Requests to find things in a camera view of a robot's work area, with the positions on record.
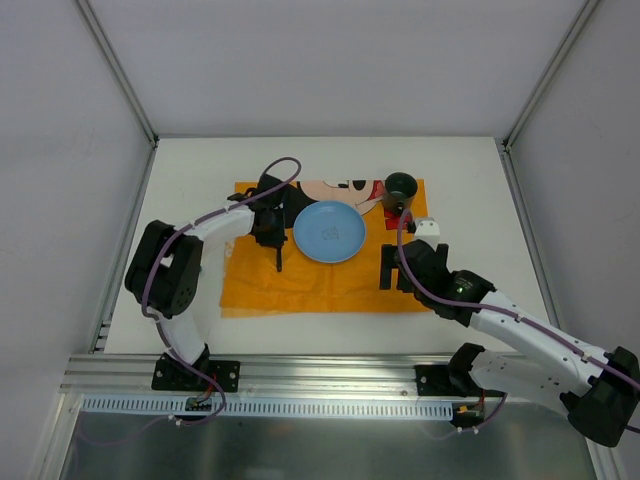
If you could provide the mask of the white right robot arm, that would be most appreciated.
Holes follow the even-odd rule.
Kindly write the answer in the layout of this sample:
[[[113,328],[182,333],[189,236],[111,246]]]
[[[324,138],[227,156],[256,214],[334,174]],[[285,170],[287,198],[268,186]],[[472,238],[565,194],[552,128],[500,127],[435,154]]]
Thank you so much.
[[[615,447],[639,405],[639,360],[606,351],[530,317],[490,281],[447,267],[448,247],[422,240],[381,248],[380,287],[410,293],[438,317],[489,335],[521,354],[509,360],[465,343],[447,365],[460,396],[496,391],[526,399],[566,418],[587,439]]]

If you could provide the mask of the dark green mug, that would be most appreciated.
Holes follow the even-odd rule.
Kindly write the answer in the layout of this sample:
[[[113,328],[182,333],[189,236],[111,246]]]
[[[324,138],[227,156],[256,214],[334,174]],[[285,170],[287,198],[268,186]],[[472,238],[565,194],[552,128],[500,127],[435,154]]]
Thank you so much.
[[[383,209],[394,216],[400,216],[405,209],[409,209],[418,192],[417,180],[404,172],[390,174],[383,186]]]

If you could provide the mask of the light blue plate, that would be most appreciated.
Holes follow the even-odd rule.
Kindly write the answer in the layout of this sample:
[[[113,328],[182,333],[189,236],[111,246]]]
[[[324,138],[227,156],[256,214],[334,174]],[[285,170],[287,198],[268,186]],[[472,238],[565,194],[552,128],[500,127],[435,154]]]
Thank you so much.
[[[293,225],[296,246],[310,260],[337,264],[353,258],[365,244],[366,224],[352,206],[320,201],[305,207]]]

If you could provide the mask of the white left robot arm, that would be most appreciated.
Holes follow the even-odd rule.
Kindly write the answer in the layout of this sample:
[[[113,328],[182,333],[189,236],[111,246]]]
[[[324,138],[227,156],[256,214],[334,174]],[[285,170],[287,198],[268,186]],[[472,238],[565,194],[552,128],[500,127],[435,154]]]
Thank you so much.
[[[195,299],[205,249],[251,235],[275,250],[276,270],[283,269],[284,197],[287,184],[271,175],[255,188],[234,194],[219,209],[181,227],[149,223],[125,275],[124,286],[150,319],[177,364],[174,378],[188,390],[208,381],[208,347],[198,332],[190,305]]]

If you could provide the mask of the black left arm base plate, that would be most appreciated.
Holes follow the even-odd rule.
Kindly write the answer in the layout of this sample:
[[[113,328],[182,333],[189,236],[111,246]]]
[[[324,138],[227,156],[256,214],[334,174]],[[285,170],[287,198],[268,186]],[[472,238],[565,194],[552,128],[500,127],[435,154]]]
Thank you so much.
[[[151,389],[162,392],[204,392],[210,382],[204,375],[214,380],[225,392],[238,391],[241,363],[230,360],[204,358],[194,369],[196,374],[168,355],[162,355],[155,363]]]

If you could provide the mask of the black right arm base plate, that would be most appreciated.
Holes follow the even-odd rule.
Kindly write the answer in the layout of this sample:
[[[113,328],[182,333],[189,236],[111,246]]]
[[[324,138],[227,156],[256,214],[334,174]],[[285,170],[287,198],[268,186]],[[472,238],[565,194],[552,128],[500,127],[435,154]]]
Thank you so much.
[[[503,392],[481,388],[469,374],[452,374],[445,364],[415,365],[416,392],[419,397],[480,397],[491,398],[504,395]]]

